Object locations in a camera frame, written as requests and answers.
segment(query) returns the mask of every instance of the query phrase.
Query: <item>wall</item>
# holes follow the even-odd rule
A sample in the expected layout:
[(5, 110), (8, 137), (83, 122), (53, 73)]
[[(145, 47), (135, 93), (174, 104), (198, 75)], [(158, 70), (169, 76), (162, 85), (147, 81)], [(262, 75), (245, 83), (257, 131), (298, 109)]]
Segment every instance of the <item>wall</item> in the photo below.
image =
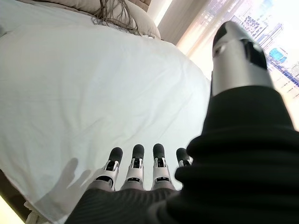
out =
[(155, 22), (156, 26), (159, 25), (171, 2), (172, 0), (151, 0), (148, 15)]
[(173, 0), (158, 26), (161, 39), (176, 45), (208, 1)]

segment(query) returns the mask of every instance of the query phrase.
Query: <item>white bedsheet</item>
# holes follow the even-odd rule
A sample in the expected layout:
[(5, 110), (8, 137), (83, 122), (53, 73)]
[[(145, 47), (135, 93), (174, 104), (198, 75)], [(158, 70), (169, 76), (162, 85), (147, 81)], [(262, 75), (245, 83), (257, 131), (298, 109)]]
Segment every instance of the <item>white bedsheet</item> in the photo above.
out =
[(63, 9), (0, 0), (0, 169), (47, 219), (62, 223), (113, 147), (116, 188), (135, 144), (161, 143), (174, 179), (176, 149), (202, 129), (209, 82), (170, 43)]

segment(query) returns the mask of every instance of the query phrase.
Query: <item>headboard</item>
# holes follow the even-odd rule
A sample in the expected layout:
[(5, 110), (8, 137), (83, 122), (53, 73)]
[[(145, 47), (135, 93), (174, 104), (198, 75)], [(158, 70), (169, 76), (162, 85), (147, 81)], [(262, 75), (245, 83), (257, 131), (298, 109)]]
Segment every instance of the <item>headboard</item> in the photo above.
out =
[(145, 12), (148, 11), (151, 0), (129, 0), (130, 2), (133, 2), (135, 5), (142, 8)]

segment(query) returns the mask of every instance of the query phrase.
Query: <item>robotic hand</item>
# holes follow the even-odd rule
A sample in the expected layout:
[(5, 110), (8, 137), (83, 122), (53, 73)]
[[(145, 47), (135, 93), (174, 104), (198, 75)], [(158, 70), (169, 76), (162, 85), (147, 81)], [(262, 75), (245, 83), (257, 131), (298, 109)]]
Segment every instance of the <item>robotic hand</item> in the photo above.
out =
[(152, 190), (143, 190), (144, 149), (137, 145), (114, 191), (121, 162), (114, 149), (67, 224), (299, 223), (299, 133), (273, 89), (263, 50), (229, 21), (215, 35), (213, 61), (202, 134), (187, 152), (177, 151), (182, 190), (174, 190), (157, 144)]

